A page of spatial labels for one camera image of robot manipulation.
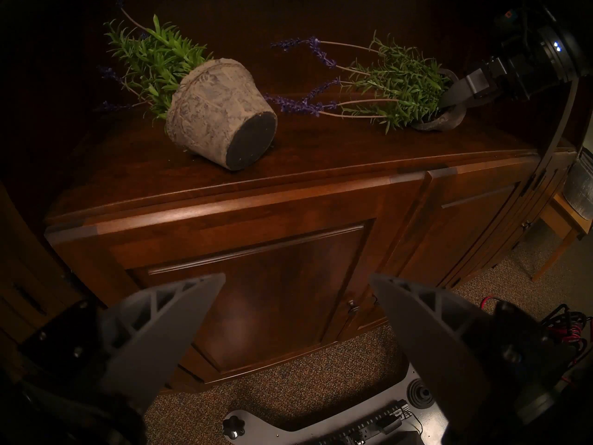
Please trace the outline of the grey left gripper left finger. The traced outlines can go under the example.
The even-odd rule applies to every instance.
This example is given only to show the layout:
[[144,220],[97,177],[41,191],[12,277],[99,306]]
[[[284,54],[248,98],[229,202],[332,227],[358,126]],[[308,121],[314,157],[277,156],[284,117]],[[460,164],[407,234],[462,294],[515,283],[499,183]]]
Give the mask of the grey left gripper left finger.
[[226,282],[224,273],[140,290],[101,310],[79,300],[18,346],[48,402],[146,411],[170,381]]

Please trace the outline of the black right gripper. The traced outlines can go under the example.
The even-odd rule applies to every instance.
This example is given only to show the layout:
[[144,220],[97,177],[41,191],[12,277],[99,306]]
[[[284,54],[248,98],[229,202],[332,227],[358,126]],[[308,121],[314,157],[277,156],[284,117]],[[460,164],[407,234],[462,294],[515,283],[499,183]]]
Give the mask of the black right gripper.
[[[530,99],[548,86],[549,57],[541,42],[524,46],[522,41],[508,41],[507,61],[522,97]],[[438,107],[473,108],[490,103],[503,93],[501,81],[507,74],[500,58],[483,61],[474,71],[453,82],[441,96]]]

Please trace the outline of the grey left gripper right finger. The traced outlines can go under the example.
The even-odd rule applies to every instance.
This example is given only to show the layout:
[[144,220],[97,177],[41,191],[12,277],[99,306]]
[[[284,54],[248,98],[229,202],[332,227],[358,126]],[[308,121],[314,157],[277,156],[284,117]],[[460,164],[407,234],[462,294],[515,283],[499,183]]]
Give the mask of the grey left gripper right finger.
[[458,294],[383,274],[369,286],[447,432],[526,432],[557,402],[576,348],[508,301],[493,314]]

